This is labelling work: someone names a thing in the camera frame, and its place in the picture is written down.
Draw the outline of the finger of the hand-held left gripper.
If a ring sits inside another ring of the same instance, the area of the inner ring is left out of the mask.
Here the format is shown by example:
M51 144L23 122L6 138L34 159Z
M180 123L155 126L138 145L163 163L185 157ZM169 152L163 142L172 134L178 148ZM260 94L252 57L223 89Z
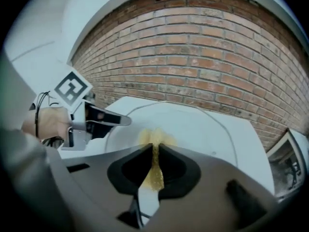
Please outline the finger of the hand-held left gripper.
M131 122L128 116L85 104L86 132L91 134L91 139L104 138L112 128L128 126Z

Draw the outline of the person's left forearm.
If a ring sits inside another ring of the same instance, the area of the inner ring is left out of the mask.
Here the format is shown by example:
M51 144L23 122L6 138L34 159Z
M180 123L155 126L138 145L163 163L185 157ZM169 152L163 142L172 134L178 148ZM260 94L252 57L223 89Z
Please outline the person's left forearm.
M70 127L69 113L64 107L46 107L38 113L38 135L36 135L35 110L27 113L22 124L22 131L40 140L59 136L63 140L67 139L67 131Z

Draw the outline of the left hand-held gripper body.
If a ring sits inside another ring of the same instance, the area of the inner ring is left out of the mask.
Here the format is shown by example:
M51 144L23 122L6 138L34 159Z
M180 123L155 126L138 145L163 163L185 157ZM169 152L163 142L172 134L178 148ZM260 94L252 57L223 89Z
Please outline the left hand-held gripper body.
M87 101L84 97L91 91L92 85L75 69L69 71L54 88L54 94L60 105L68 111L69 125L63 150L84 151L90 134L86 132Z

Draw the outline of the white table with thick legs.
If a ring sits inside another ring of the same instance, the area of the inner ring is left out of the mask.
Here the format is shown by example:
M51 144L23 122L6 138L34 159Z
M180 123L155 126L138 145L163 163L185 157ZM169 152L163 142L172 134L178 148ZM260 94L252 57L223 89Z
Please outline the white table with thick legs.
M309 177L309 140L288 129L267 152L278 202L295 196Z

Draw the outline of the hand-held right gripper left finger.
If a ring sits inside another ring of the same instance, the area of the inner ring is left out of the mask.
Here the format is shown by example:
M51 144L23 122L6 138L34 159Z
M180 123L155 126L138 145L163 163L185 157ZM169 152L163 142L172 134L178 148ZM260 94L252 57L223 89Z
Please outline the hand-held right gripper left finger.
M73 232L153 232L152 223L141 223L140 184L126 179L121 170L142 153L151 155L152 145L74 159L62 159L55 149L48 149L49 166Z

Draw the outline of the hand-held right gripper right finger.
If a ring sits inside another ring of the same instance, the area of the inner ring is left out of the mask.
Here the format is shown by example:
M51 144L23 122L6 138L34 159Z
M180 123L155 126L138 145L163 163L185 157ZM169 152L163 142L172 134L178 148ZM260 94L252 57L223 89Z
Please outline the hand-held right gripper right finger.
M250 232L277 202L234 165L184 148L160 145L165 187L146 232Z

